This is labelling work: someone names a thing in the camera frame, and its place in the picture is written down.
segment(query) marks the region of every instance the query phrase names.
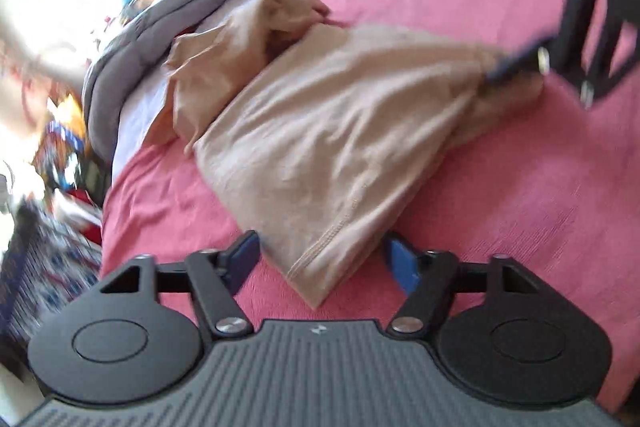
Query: gray blanket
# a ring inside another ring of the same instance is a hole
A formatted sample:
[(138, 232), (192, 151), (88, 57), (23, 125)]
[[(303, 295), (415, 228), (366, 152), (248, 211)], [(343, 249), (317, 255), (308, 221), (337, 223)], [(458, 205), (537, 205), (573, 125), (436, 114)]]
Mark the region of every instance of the gray blanket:
[(120, 110), (174, 37), (198, 24), (226, 0), (161, 0), (143, 11), (108, 44), (87, 71), (82, 88), (84, 123), (94, 151), (111, 162)]

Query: white bedsheet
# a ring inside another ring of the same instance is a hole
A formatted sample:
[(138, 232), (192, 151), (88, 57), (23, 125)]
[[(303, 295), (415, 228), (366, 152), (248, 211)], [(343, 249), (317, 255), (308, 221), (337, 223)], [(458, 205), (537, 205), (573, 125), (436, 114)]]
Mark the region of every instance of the white bedsheet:
[[(218, 10), (203, 20), (197, 32), (218, 26), (233, 9), (250, 0), (227, 0)], [(118, 143), (111, 167), (115, 181), (129, 159), (140, 149), (146, 131), (160, 111), (166, 93), (167, 72), (162, 63), (153, 68), (129, 95), (120, 113)]]

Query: ribbed gray surface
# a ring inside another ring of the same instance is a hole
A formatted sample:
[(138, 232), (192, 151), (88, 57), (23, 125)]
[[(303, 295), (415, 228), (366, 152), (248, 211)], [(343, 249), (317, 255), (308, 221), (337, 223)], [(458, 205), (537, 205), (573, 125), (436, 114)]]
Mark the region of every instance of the ribbed gray surface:
[(618, 424), (591, 401), (545, 412), (518, 412), (479, 401), (441, 375), (422, 346), (388, 339), (371, 321), (267, 321), (251, 339), (216, 346), (201, 371), (164, 398), (121, 410), (88, 412), (50, 401), (24, 425), (595, 427)]

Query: white logo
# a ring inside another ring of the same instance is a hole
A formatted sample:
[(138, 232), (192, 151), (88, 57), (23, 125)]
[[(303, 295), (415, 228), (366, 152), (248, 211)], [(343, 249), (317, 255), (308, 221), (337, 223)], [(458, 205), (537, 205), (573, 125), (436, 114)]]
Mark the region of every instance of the white logo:
[(318, 324), (315, 328), (311, 328), (311, 332), (316, 335), (322, 335), (323, 333), (326, 333), (326, 331), (326, 326), (323, 326), (322, 324)]

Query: red cloth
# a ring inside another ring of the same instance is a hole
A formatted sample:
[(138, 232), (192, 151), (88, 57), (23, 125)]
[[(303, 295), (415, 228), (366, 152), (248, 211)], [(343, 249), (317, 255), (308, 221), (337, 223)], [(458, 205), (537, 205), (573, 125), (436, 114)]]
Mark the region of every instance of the red cloth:
[[(562, 0), (323, 0), (345, 23), (385, 22), (515, 48), (554, 28)], [(449, 153), (399, 219), (416, 247), (483, 262), (513, 255), (601, 324), (614, 360), (600, 402), (615, 409), (640, 373), (640, 79), (586, 112), (548, 79), (535, 108)], [(140, 151), (111, 189), (103, 226), (104, 270), (148, 252), (160, 263), (238, 235), (184, 144)], [(378, 317), (404, 299), (374, 255), (316, 312), (260, 263), (238, 295), (265, 317)], [(165, 302), (191, 314), (187, 299)], [(468, 305), (459, 299), (456, 309)]]

